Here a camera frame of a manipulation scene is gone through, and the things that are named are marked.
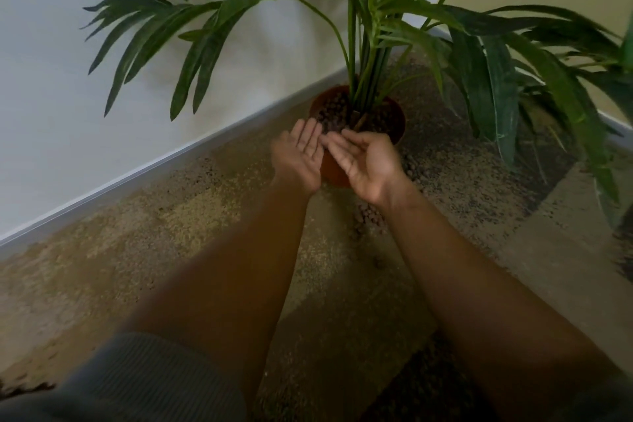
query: person's left hand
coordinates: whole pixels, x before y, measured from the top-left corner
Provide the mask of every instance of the person's left hand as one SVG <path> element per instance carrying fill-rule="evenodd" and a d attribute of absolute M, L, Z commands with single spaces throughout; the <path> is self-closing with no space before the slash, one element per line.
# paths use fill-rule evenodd
<path fill-rule="evenodd" d="M 291 132 L 284 131 L 273 140 L 270 148 L 276 180 L 299 183 L 308 195 L 321 187 L 322 131 L 315 119 L 299 119 Z"/>

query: brown flower pot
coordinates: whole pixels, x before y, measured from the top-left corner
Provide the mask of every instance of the brown flower pot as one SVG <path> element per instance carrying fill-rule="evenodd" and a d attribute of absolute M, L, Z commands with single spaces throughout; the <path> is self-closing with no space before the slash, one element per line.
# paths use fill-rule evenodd
<path fill-rule="evenodd" d="M 331 99 L 336 97 L 339 93 L 349 94 L 349 85 L 339 85 L 336 87 L 332 87 L 331 89 L 326 90 L 325 92 L 318 95 L 310 106 L 310 117 L 315 117 L 322 106 Z M 402 136 L 405 134 L 405 128 L 407 124 L 407 120 L 405 119 L 405 113 L 400 107 L 400 104 L 393 100 L 392 98 L 385 97 L 384 103 L 389 104 L 394 111 L 395 119 L 397 122 L 394 126 L 389 130 L 387 135 L 391 138 L 392 143 L 397 144 Z M 328 151 L 325 151 L 323 156 L 323 163 L 321 164 L 321 177 L 327 180 L 332 185 L 337 187 L 350 187 L 349 179 L 347 175 L 339 167 L 336 163 L 332 154 Z"/>

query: forearm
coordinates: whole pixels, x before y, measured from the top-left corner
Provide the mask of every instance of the forearm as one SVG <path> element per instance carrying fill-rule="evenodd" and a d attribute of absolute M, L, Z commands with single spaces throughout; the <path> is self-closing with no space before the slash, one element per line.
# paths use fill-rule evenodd
<path fill-rule="evenodd" d="M 532 418 L 616 373 L 579 330 L 463 238 L 410 183 L 382 207 L 432 311 L 503 416 Z"/>
<path fill-rule="evenodd" d="M 179 270 L 123 330 L 209 354 L 249 403 L 292 279 L 308 200 L 296 184 L 276 179 L 250 216 Z"/>

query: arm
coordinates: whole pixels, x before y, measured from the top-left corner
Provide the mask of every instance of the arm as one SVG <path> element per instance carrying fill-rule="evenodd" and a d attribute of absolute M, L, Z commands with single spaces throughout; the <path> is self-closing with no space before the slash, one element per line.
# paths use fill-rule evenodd
<path fill-rule="evenodd" d="M 584 334 L 463 238 L 402 172 L 389 138 L 323 143 L 383 213 L 431 310 L 503 418 L 538 419 L 618 374 Z"/>
<path fill-rule="evenodd" d="M 308 201 L 321 186 L 320 134 L 310 119 L 276 139 L 275 178 L 260 206 L 145 300 L 122 329 L 208 354 L 239 382 L 248 407 L 292 279 Z"/>

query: person's right arm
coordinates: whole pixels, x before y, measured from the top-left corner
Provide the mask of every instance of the person's right arm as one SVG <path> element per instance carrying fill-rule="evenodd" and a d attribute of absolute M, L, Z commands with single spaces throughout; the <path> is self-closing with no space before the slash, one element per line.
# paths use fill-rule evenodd
<path fill-rule="evenodd" d="M 402 171 L 389 138 L 329 133 L 354 191 L 378 207 L 433 314 L 500 416 L 549 416 L 620 373 L 564 317 L 459 234 Z"/>

